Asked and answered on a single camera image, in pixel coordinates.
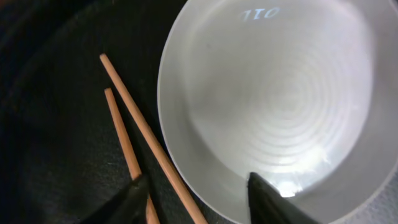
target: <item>wooden chopstick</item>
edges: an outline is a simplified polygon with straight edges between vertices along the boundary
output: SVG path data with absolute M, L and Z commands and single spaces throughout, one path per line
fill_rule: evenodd
M 205 217 L 200 212 L 195 201 L 192 199 L 189 191 L 185 187 L 180 176 L 177 174 L 177 171 L 175 170 L 173 164 L 170 162 L 165 151 L 162 149 L 162 146 L 156 139 L 154 133 L 150 129 L 147 122 L 145 121 L 144 116 L 139 111 L 139 108 L 137 107 L 137 105 L 135 104 L 131 95 L 127 91 L 126 86 L 124 86 L 119 75 L 116 73 L 112 63 L 109 61 L 109 58 L 105 54 L 101 54 L 99 56 L 99 58 L 101 59 L 102 64 L 104 65 L 106 71 L 108 72 L 109 76 L 111 77 L 112 82 L 116 86 L 116 89 L 118 90 L 119 94 L 122 96 L 122 99 L 123 99 L 124 103 L 126 104 L 129 112 L 131 113 L 132 118 L 135 120 L 138 128 L 140 129 L 145 140 L 147 141 L 150 149 L 154 153 L 154 155 L 157 159 L 157 162 L 160 164 L 160 166 L 161 166 L 162 170 L 164 171 L 164 173 L 166 174 L 169 182 L 172 184 L 177 195 L 180 197 L 180 200 L 182 201 L 182 203 L 184 204 L 188 213 L 192 217 L 192 220 L 196 224 L 207 223 Z
M 107 88 L 105 90 L 106 101 L 108 101 L 109 110 L 111 111 L 114 127 L 119 136 L 120 145 L 122 146 L 124 157 L 126 158 L 127 166 L 130 171 L 132 179 L 135 179 L 141 175 L 141 169 L 139 168 L 136 155 L 132 148 L 129 136 L 124 126 L 122 117 L 118 110 L 118 105 L 114 99 L 112 90 Z M 160 224 L 159 219 L 156 214 L 154 204 L 150 197 L 148 197 L 147 207 L 146 207 L 146 218 L 148 224 Z

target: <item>black surface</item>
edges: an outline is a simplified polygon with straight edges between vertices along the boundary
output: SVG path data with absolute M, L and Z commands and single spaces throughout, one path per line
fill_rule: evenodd
M 0 223 L 77 223 L 129 182 L 104 95 L 104 89 L 113 85 L 100 53 L 108 54 L 163 143 L 157 74 L 167 35 L 183 4 L 100 1 L 73 16 L 48 39 L 47 33 L 29 34 L 42 39 L 24 41 L 32 46 L 28 50 L 16 43 L 9 52 L 18 48 L 14 53 L 20 58 L 2 54 L 3 59 L 24 66 L 3 63 L 0 67 L 7 74 L 1 74 L 2 79 L 9 84 L 2 87 L 6 91 L 1 98 L 4 178 L 0 197 L 6 212 L 0 215 Z M 116 99 L 142 171 L 149 176 L 160 221 L 192 223 L 118 95 Z M 209 223 L 226 222 L 194 198 Z

